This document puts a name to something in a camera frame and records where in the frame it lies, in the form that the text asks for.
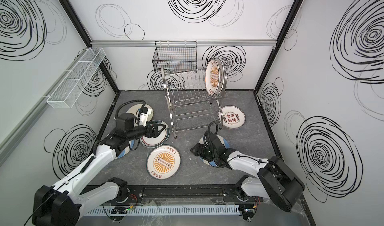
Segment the white plate green cloud outline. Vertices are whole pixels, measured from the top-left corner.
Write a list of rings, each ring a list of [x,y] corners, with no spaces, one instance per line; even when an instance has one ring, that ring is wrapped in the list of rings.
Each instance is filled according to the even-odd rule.
[[[215,95],[217,95],[224,88],[224,84],[225,84],[225,80],[226,80],[226,72],[225,72],[225,68],[223,66],[222,61],[219,58],[215,58],[215,61],[216,61],[218,68],[219,68],[219,85],[218,85],[217,90],[215,92]]]

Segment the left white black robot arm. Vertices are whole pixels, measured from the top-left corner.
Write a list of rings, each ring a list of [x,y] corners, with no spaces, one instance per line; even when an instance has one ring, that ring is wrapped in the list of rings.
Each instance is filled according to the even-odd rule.
[[[115,127],[72,172],[52,186],[42,186],[37,190],[30,216],[32,224],[74,226],[88,212],[108,201],[125,202],[131,195],[128,183],[116,177],[86,193],[83,190],[106,165],[129,148],[130,141],[141,137],[157,138],[165,128],[164,124],[154,122],[145,126],[129,124]]]

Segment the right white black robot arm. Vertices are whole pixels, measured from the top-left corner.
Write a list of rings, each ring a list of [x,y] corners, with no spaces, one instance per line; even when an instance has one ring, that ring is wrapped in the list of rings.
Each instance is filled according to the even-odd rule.
[[[300,178],[276,156],[252,157],[230,148],[221,140],[212,144],[201,140],[191,153],[215,168],[227,168],[247,174],[239,180],[238,198],[262,197],[271,200],[284,212],[291,212],[306,187]]]

